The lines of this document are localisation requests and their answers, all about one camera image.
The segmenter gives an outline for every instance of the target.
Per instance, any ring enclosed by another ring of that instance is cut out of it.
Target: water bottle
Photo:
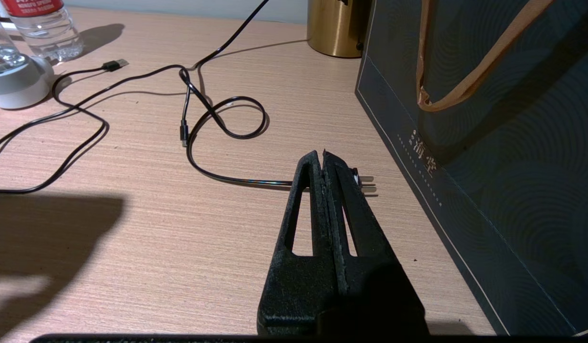
[[[25,57],[12,43],[8,34],[0,24],[0,74],[17,68],[25,63]]]
[[[82,53],[83,42],[63,0],[1,0],[33,54],[68,61]]]

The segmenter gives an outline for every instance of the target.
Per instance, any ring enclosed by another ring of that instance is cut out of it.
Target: gold container
[[[307,42],[335,57],[361,57],[371,0],[309,0]]]

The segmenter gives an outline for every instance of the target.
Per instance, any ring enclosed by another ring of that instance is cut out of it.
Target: wooden desk
[[[71,102],[164,65],[192,66],[240,25],[239,20],[173,15],[88,9],[72,13],[87,42],[102,45],[111,35],[114,41],[58,65],[57,73],[120,58],[130,65],[68,87],[62,98]],[[121,26],[115,24],[124,25],[119,37]],[[360,60],[323,56],[303,39],[305,26],[255,21],[227,50],[231,54],[203,67],[207,95],[214,102],[251,96],[265,106],[271,121],[265,134],[250,141],[230,139],[215,123],[208,123],[194,146],[196,159],[216,173],[290,180],[301,156],[326,149],[362,174],[375,176],[379,197],[368,202],[425,306],[431,331],[465,333],[467,327],[474,334],[492,333],[354,96]],[[4,325],[15,327],[3,342],[26,342],[54,332],[255,334],[257,304],[288,193],[215,182],[194,170],[178,135],[184,90],[176,71],[168,71],[119,87],[92,107],[109,121],[109,134],[38,195],[122,198],[122,215],[87,244],[89,251],[80,261],[76,252],[68,252],[70,245],[75,250],[80,247],[76,237],[93,235],[64,233],[67,225],[49,222],[41,232],[2,238],[0,285],[6,276],[34,274],[48,276],[49,284],[63,284],[50,293],[8,293],[9,300],[0,303],[7,313],[0,319],[0,337]],[[53,100],[21,111],[0,110],[0,137],[59,110]],[[201,104],[192,102],[191,125],[203,111]],[[259,123],[258,113],[246,107],[226,111],[224,119],[235,132],[250,132]],[[39,184],[98,126],[78,114],[29,130],[0,156],[0,187]],[[15,203],[0,210],[3,217],[12,216],[9,209],[19,206],[15,211],[23,224],[41,222],[27,217],[28,210],[37,212],[30,209],[38,204],[35,200],[0,197],[0,202]],[[53,218],[76,215],[60,203],[50,208]],[[102,216],[102,209],[92,207],[90,215],[76,219],[92,222],[94,216]],[[301,214],[297,252],[311,248],[308,218],[308,211]],[[55,244],[41,245],[51,239]],[[13,263],[32,246],[37,271],[21,269],[26,263]],[[17,312],[28,305],[36,310]]]

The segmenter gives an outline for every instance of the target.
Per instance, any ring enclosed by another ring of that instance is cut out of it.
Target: black clamp
[[[258,334],[429,335],[425,310],[346,163],[324,152],[298,163],[258,306]],[[313,256],[292,253],[303,191]],[[345,219],[357,256],[351,256]]]

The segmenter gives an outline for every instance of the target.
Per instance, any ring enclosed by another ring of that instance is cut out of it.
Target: brown rope handle
[[[441,111],[459,104],[470,98],[480,87],[485,78],[504,56],[510,45],[534,22],[554,0],[529,0],[514,20],[504,30],[493,47],[483,57],[483,60],[468,74],[458,85],[444,98],[431,102],[429,94],[423,89],[423,76],[425,72],[425,47],[427,42],[429,14],[433,8],[433,0],[422,0],[421,5],[421,29],[419,33],[419,52],[416,60],[416,103],[424,111]]]

